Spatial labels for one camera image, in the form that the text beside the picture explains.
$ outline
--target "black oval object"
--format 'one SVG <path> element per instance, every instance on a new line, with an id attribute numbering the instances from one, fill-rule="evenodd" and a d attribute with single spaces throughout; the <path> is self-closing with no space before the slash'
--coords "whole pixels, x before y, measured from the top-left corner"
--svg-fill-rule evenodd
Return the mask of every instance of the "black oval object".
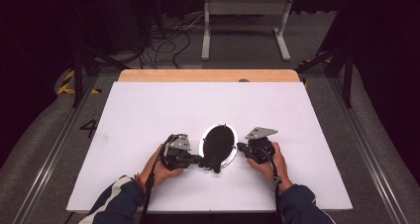
<path id="1" fill-rule="evenodd" d="M 198 166 L 219 173 L 222 163 L 226 166 L 235 156 L 237 140 L 236 132 L 227 124 L 210 127 L 200 142 L 203 159 Z"/>

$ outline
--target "blue sleeve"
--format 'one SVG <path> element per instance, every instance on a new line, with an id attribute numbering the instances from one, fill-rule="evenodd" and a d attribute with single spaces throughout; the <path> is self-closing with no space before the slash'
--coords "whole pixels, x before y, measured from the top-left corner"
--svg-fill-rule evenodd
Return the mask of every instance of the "blue sleeve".
<path id="1" fill-rule="evenodd" d="M 135 180 L 122 176 L 99 196 L 88 216 L 79 224 L 133 224 L 145 194 Z"/>
<path id="2" fill-rule="evenodd" d="M 315 194 L 304 185 L 293 184 L 278 199 L 287 224 L 334 223 L 333 219 L 315 205 Z"/>

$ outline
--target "wooden edge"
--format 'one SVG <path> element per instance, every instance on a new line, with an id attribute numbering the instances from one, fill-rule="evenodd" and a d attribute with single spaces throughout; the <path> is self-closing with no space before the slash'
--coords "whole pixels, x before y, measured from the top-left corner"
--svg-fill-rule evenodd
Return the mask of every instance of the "wooden edge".
<path id="1" fill-rule="evenodd" d="M 119 82 L 299 82 L 293 69 L 126 69 Z"/>

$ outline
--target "tape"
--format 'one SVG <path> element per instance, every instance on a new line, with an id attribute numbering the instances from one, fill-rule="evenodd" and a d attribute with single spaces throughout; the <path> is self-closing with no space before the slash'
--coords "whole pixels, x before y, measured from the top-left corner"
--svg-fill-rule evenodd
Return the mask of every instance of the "tape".
<path id="1" fill-rule="evenodd" d="M 74 77 L 74 69 L 68 72 L 67 76 L 65 77 L 64 81 L 61 84 L 61 87 L 58 89 L 57 94 L 61 94 L 61 93 L 75 94 L 76 93 L 76 90 L 74 88 L 67 88 L 73 77 Z M 90 94 L 100 94 L 100 93 L 102 93 L 102 89 L 99 89 L 99 88 L 93 88 L 92 91 L 90 92 Z"/>

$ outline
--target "power cord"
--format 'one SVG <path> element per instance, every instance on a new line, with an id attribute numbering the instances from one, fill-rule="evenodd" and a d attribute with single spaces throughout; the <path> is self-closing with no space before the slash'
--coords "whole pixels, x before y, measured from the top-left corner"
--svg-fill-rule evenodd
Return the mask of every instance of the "power cord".
<path id="1" fill-rule="evenodd" d="M 151 173 L 149 173 L 148 179 L 145 183 L 146 199 L 145 199 L 145 204 L 143 205 L 142 216 L 140 218 L 139 224 L 143 224 L 146 222 L 146 215 L 148 212 L 149 202 L 151 200 L 151 195 L 152 195 L 152 187 L 155 184 L 155 167 L 158 161 L 160 160 L 160 157 L 163 154 L 163 151 L 164 151 L 164 146 L 161 146 L 160 150 L 158 151 L 157 158 L 155 159 L 154 164 L 152 166 Z"/>
<path id="2" fill-rule="evenodd" d="M 272 160 L 272 157 L 264 149 L 262 149 L 260 147 L 256 147 L 256 148 L 259 149 L 266 156 L 266 158 L 269 160 L 269 162 L 271 163 L 272 174 L 274 176 L 275 215 L 276 215 L 276 218 L 277 218 L 277 223 L 282 224 L 283 219 L 281 218 L 281 211 L 278 207 L 278 196 L 279 196 L 278 185 L 281 183 L 281 176 L 278 175 L 277 167 L 275 166 L 275 163 Z"/>

